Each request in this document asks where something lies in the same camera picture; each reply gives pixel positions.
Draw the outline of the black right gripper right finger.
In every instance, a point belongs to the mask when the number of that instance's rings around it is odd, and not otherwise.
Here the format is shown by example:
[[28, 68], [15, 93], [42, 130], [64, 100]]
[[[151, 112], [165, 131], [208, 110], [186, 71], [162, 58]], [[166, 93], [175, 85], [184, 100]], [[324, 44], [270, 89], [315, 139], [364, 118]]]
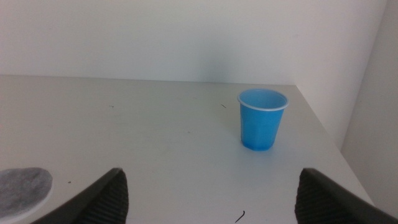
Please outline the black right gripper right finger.
[[295, 217], [299, 224], [397, 224], [397, 218], [314, 168], [304, 168], [300, 173]]

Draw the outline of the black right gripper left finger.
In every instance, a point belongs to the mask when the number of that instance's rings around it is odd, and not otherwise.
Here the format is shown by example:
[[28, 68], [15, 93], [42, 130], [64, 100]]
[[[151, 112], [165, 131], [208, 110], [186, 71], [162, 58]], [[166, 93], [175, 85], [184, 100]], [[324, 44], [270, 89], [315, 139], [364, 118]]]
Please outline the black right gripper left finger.
[[129, 210], [127, 178], [113, 168], [84, 191], [36, 220], [36, 224], [122, 224]]

